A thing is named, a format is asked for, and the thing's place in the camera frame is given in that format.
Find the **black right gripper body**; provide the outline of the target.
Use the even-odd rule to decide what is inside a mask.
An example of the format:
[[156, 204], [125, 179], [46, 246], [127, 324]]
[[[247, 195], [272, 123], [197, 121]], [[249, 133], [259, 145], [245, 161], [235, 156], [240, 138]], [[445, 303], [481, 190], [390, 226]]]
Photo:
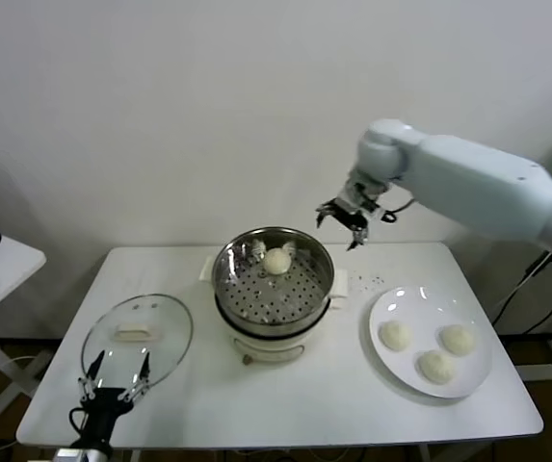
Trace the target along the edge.
[[343, 200], [338, 200], [337, 206], [339, 207], [337, 220], [347, 229], [350, 231], [364, 231], [368, 228], [366, 217], [358, 209]]

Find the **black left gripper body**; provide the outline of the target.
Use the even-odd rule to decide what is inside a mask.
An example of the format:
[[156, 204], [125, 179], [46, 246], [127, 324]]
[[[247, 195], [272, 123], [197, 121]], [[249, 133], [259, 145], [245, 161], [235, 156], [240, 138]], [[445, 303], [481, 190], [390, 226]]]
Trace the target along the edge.
[[131, 399], [123, 396], [122, 388], [98, 388], [93, 398], [88, 398], [82, 408], [86, 422], [81, 436], [88, 440], [109, 441], [118, 418], [134, 409]]

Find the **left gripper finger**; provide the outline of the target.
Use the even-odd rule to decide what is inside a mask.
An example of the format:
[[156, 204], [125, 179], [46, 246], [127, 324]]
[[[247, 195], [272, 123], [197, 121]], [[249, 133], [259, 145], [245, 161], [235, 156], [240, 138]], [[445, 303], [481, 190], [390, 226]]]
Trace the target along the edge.
[[132, 383], [119, 396], [118, 400], [123, 402], [135, 402], [141, 399], [151, 388], [150, 381], [150, 354], [144, 357], [139, 373], [132, 380]]
[[78, 378], [78, 384], [80, 388], [80, 400], [82, 402], [95, 399], [95, 380], [100, 370], [104, 356], [105, 350], [102, 349], [96, 356], [95, 360], [91, 362], [87, 371]]

